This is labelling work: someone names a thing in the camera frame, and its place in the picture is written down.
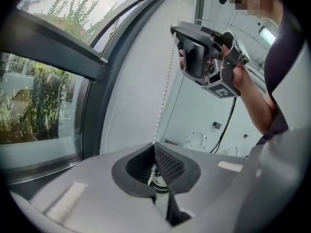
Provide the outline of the person's dark shirt torso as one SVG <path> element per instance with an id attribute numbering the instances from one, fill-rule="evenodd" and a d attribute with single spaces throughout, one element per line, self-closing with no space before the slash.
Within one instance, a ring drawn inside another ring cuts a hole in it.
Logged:
<path id="1" fill-rule="evenodd" d="M 276 39 L 268 51 L 264 65 L 265 84 L 268 95 L 276 105 L 276 115 L 273 116 L 270 128 L 257 145 L 265 144 L 290 128 L 284 117 L 285 105 L 282 100 L 291 98 L 295 85 L 289 84 L 288 80 L 294 75 L 293 66 L 305 43 L 305 38 L 293 13 L 284 5 L 282 10 Z"/>

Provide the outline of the person's right forearm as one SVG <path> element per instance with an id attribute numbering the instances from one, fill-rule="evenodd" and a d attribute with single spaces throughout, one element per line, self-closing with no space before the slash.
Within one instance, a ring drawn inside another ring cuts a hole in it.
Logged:
<path id="1" fill-rule="evenodd" d="M 269 131 L 276 116 L 276 105 L 268 94 L 264 97 L 260 93 L 251 79 L 235 84 L 253 124 L 264 135 Z"/>

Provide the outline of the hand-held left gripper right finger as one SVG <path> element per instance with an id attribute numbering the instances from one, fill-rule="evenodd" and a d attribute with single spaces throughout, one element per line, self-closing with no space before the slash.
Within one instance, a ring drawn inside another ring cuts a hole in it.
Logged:
<path id="1" fill-rule="evenodd" d="M 165 218 L 155 227 L 235 227 L 245 195 L 237 178 L 246 158 L 155 143 L 155 164 L 169 188 Z"/>

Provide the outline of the person's right hand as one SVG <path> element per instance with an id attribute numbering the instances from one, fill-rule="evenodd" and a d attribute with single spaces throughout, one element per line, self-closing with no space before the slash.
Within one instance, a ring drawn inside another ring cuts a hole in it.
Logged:
<path id="1" fill-rule="evenodd" d="M 225 44 L 223 44 L 222 48 L 223 51 L 219 55 L 220 59 L 223 59 L 229 53 L 229 48 Z M 241 61 L 238 61 L 233 69 L 233 84 L 239 91 L 241 91 L 243 85 L 243 75 L 244 65 Z"/>

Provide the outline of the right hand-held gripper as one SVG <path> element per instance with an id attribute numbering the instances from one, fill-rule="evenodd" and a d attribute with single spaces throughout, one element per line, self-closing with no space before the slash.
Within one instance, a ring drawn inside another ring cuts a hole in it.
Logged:
<path id="1" fill-rule="evenodd" d="M 184 21 L 173 23 L 170 32 L 176 33 L 178 49 L 184 52 L 182 73 L 186 77 L 201 79 L 200 87 L 220 99 L 241 95 L 233 84 L 233 70 L 238 63 L 250 62 L 250 57 L 234 33 Z"/>

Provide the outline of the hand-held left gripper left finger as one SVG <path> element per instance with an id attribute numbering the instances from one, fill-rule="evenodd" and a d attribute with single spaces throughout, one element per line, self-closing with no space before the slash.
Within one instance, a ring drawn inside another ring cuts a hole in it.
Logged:
<path id="1" fill-rule="evenodd" d="M 31 199 L 12 192 L 40 233 L 164 233 L 171 229 L 151 198 L 134 197 L 113 180 L 122 157 L 149 144 L 117 150 L 79 162 L 41 188 Z"/>

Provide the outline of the black framed window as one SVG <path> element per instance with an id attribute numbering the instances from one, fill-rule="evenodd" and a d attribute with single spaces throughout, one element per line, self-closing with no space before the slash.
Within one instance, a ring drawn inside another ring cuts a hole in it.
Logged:
<path id="1" fill-rule="evenodd" d="M 24 0 L 0 30 L 0 177 L 45 183 L 97 155 L 117 75 L 165 0 L 125 0 L 91 21 L 100 0 Z"/>

